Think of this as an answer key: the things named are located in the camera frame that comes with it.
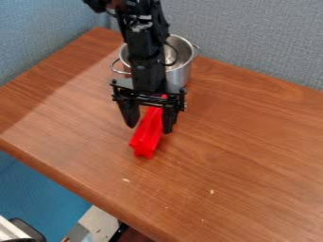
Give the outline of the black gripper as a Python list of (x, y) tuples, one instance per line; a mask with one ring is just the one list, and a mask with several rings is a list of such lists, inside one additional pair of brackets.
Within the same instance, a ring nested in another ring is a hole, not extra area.
[(118, 70), (115, 64), (113, 72), (126, 75), (125, 78), (113, 79), (110, 84), (114, 89), (113, 100), (118, 102), (127, 125), (134, 128), (141, 118), (139, 106), (163, 108), (163, 132), (170, 134), (174, 130), (175, 112), (186, 109), (186, 85), (189, 71), (186, 65), (167, 69), (166, 75), (153, 78), (141, 76), (137, 79), (131, 72)]

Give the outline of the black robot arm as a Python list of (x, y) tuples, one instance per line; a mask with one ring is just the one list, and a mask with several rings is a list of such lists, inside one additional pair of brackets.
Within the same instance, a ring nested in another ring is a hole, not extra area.
[(162, 109), (163, 132), (174, 131), (178, 114), (185, 110), (185, 85), (173, 84), (167, 68), (166, 47), (170, 44), (170, 23), (161, 0), (82, 0), (97, 12), (117, 20), (127, 46), (129, 78), (111, 80), (113, 100), (118, 103), (127, 125), (134, 128), (141, 119), (141, 107)]

